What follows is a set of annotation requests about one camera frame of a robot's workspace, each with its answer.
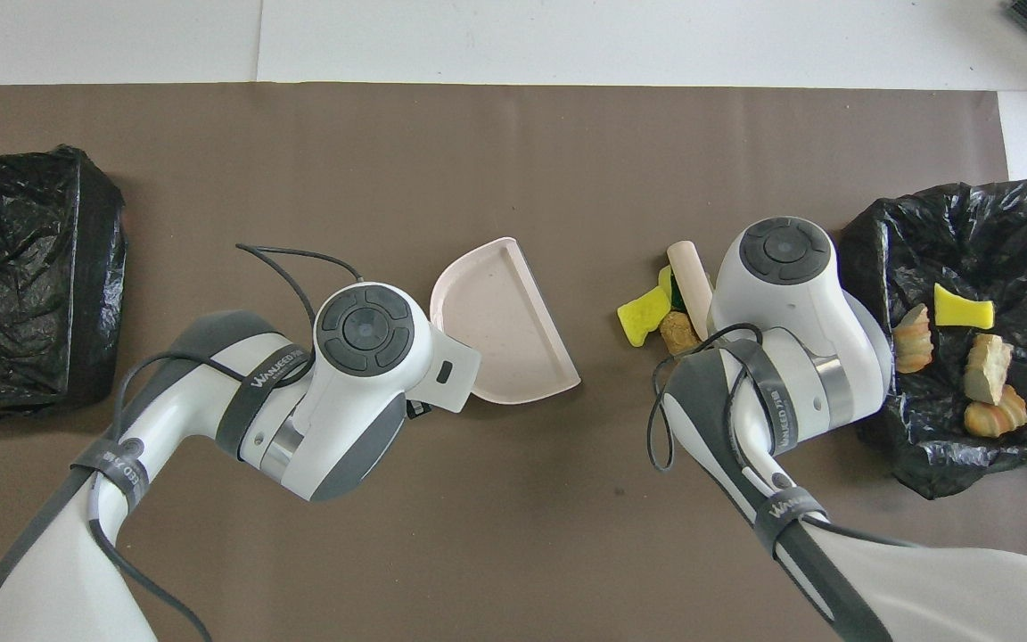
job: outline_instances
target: circular gray cap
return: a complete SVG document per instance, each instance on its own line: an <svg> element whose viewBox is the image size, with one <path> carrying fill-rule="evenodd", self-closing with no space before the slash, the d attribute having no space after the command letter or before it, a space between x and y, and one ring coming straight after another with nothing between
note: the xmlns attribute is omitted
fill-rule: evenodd
<svg viewBox="0 0 1027 642"><path fill-rule="evenodd" d="M316 326L319 352L335 369L375 377L394 369L415 342L411 306L382 286L345 290L332 298Z"/></svg>
<svg viewBox="0 0 1027 642"><path fill-rule="evenodd" d="M739 240L739 260L767 284L803 284L831 263L831 239L815 224L779 216L747 229Z"/></svg>

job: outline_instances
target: yellow object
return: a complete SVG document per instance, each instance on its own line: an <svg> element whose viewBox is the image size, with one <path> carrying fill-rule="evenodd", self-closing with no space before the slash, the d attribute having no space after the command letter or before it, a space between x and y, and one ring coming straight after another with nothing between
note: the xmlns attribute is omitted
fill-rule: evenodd
<svg viewBox="0 0 1027 642"><path fill-rule="evenodd" d="M934 284L934 323L938 326L993 328L993 301L969 301Z"/></svg>
<svg viewBox="0 0 1027 642"><path fill-rule="evenodd" d="M659 273L656 275L656 284L659 285L659 289L664 290L664 294L668 295L668 300L673 300L673 267L672 265L665 265L660 269Z"/></svg>
<svg viewBox="0 0 1027 642"><path fill-rule="evenodd" d="M620 327L624 329L624 337L633 347L645 345L645 337L656 328L659 323L672 312L673 300L664 294L664 289L657 286L648 290L648 294L638 300L616 308L616 317L620 319Z"/></svg>

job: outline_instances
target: brown paper sheet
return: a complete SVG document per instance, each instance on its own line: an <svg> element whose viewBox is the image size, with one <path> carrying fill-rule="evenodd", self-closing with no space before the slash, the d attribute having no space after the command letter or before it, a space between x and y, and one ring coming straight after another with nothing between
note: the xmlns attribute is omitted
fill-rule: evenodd
<svg viewBox="0 0 1027 642"><path fill-rule="evenodd" d="M409 423L331 503L185 443L118 545L221 641L835 639L688 456L649 467L663 345L629 347L614 310L652 288L675 240L714 271L761 217L836 228L879 196L1006 179L985 92L0 86L0 153L60 143L129 202L121 369L217 309L308 341L296 298L237 240L340 255L425 304L450 261L510 235L584 379ZM289 265L317 303L345 284ZM109 411L0 423L0 556ZM929 503L850 429L783 464L840 524L1027 553L1027 469ZM135 592L161 639L194 638Z"/></svg>

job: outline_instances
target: black plastic bag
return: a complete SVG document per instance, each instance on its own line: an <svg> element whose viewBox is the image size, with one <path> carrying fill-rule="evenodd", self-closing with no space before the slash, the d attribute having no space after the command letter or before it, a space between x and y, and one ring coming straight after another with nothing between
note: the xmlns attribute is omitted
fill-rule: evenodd
<svg viewBox="0 0 1027 642"><path fill-rule="evenodd" d="M934 499L1027 464L1027 425L999 439L967 435L962 392L974 336L992 333L1015 346L1007 381L1027 403L1027 180L878 199L843 230L839 273L887 336L911 307L929 306L934 362L896 375L879 414L859 423L861 439L888 455L896 478ZM995 327L934 327L935 284L994 301Z"/></svg>
<svg viewBox="0 0 1027 642"><path fill-rule="evenodd" d="M81 150L0 157L0 416L54 414L110 393L123 206Z"/></svg>

